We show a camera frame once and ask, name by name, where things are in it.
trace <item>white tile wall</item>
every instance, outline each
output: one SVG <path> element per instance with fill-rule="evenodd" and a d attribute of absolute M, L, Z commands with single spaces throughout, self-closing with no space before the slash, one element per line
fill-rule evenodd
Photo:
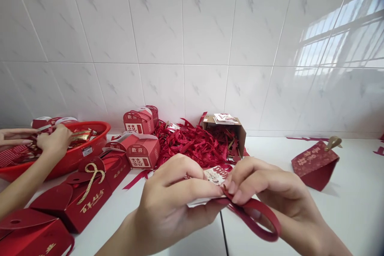
<path fill-rule="evenodd" d="M 0 0 L 0 126 L 145 104 L 251 136 L 384 132 L 384 0 Z"/>

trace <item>red gift box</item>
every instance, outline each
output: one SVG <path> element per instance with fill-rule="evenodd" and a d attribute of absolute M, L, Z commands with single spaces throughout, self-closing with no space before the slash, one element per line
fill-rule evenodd
<path fill-rule="evenodd" d="M 125 130 L 138 134 L 151 134 L 155 129 L 152 112 L 146 107 L 127 112 L 123 116 L 123 121 Z"/>
<path fill-rule="evenodd" d="M 323 141 L 299 154 L 292 160 L 293 171 L 309 187 L 318 191 L 328 184 L 339 156 L 332 148 L 341 143 L 341 139 L 335 136 L 329 139 L 328 145 Z"/>
<path fill-rule="evenodd" d="M 107 152 L 111 150 L 126 152 L 129 146 L 136 143 L 136 141 L 139 139 L 138 136 L 139 135 L 135 132 L 125 131 L 123 134 L 117 137 L 113 137 L 112 141 L 105 144 L 105 147 L 103 148 L 103 152 Z"/>
<path fill-rule="evenodd" d="M 82 161 L 79 172 L 41 194 L 29 207 L 59 217 L 69 232 L 81 233 L 112 195 L 105 176 L 99 158 Z"/>
<path fill-rule="evenodd" d="M 131 170 L 126 153 L 109 151 L 101 157 L 101 160 L 104 163 L 108 184 L 114 191 Z"/>
<path fill-rule="evenodd" d="M 133 169 L 154 169 L 159 159 L 160 143 L 154 135 L 139 135 L 128 147 L 127 157 Z"/>
<path fill-rule="evenodd" d="M 153 124 L 155 125 L 155 127 L 157 126 L 158 122 L 159 122 L 159 110 L 157 109 L 156 106 L 153 106 L 153 105 L 146 105 L 146 107 L 151 110 L 152 112 L 152 116 L 153 116 Z"/>
<path fill-rule="evenodd" d="M 17 210 L 0 222 L 0 254 L 61 256 L 74 239 L 57 217 L 32 210 Z"/>

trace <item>red ribbon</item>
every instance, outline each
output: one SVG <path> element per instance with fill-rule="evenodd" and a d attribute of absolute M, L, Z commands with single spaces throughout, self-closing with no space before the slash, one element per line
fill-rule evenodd
<path fill-rule="evenodd" d="M 139 180 L 143 177 L 145 177 L 146 179 L 148 179 L 148 174 L 151 172 L 151 170 L 143 170 L 142 172 L 140 172 L 127 186 L 125 186 L 123 189 L 130 189 L 134 186 L 134 184 L 136 184 L 137 182 L 139 182 Z"/>
<path fill-rule="evenodd" d="M 277 241 L 280 237 L 281 232 L 281 224 L 274 214 L 272 210 L 264 203 L 260 202 L 259 200 L 251 198 L 248 202 L 246 202 L 244 205 L 237 205 L 232 202 L 233 196 L 228 193 L 227 190 L 223 189 L 225 196 L 227 198 L 217 198 L 212 201 L 217 201 L 221 204 L 228 204 L 228 208 L 236 213 L 244 222 L 245 224 L 254 232 L 257 236 L 262 238 L 263 240 L 266 240 L 268 242 L 274 242 Z M 251 208 L 259 211 L 261 214 L 263 214 L 272 224 L 274 228 L 274 232 L 269 232 L 264 230 L 262 227 L 260 227 L 257 222 L 252 219 L 245 211 L 244 208 Z"/>

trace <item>hand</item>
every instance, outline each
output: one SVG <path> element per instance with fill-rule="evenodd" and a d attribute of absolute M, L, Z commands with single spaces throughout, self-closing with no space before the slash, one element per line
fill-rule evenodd
<path fill-rule="evenodd" d="M 36 129 L 1 129 L 0 130 L 0 151 L 11 148 L 17 145 L 28 145 L 32 140 L 25 138 L 37 133 Z"/>
<path fill-rule="evenodd" d="M 63 124 L 58 124 L 52 134 L 42 133 L 37 137 L 37 146 L 43 151 L 62 153 L 64 156 L 71 143 L 71 136 L 71 130 Z"/>
<path fill-rule="evenodd" d="M 307 187 L 296 174 L 245 157 L 223 184 L 230 194 L 234 194 L 234 203 L 242 205 L 256 194 L 260 201 L 270 206 L 281 223 L 281 238 L 301 255 L 330 255 L 337 236 L 325 223 Z M 272 229 L 259 212 L 251 210 L 247 213 Z"/>
<path fill-rule="evenodd" d="M 192 179 L 175 183 L 186 174 Z M 130 220 L 131 215 L 127 217 L 129 223 L 126 225 L 133 227 L 135 235 L 135 255 L 162 251 L 215 220 L 225 207 L 222 204 L 210 201 L 193 208 L 187 206 L 196 199 L 223 195 L 220 187 L 203 179 L 204 173 L 199 164 L 177 154 L 146 181 L 140 206 Z"/>

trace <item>gold bow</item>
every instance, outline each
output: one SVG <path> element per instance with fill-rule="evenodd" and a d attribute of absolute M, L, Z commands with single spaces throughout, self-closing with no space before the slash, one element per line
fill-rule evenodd
<path fill-rule="evenodd" d="M 93 167 L 93 171 L 88 170 L 88 166 L 92 166 Z M 83 197 L 79 200 L 79 202 L 77 202 L 77 205 L 81 204 L 84 201 L 84 199 L 87 198 L 89 190 L 91 190 L 91 186 L 93 184 L 93 180 L 95 179 L 97 172 L 99 172 L 101 174 L 101 179 L 99 181 L 99 184 L 104 181 L 104 177 L 105 177 L 105 172 L 103 170 L 98 170 L 96 164 L 94 164 L 94 163 L 88 163 L 85 166 L 85 172 L 93 173 L 93 175 L 92 175 L 91 180 L 89 181 L 87 190 L 85 190 L 85 193 L 84 193 Z"/>
<path fill-rule="evenodd" d="M 329 150 L 335 148 L 336 146 L 341 147 L 341 145 L 340 145 L 341 141 L 342 140 L 340 138 L 338 138 L 337 136 L 332 136 L 331 138 L 329 138 L 328 145 L 326 146 L 326 148 L 324 148 L 324 150 L 329 151 Z"/>

